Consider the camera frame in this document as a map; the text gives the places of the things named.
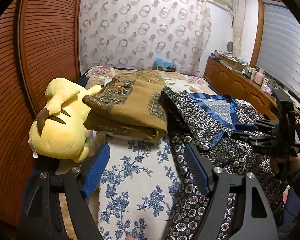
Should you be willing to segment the person's right hand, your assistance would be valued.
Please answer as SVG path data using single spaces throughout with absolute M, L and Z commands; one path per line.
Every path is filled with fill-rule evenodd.
M 270 158 L 271 170 L 280 179 L 286 179 L 294 187 L 300 184 L 300 153 L 297 157 Z

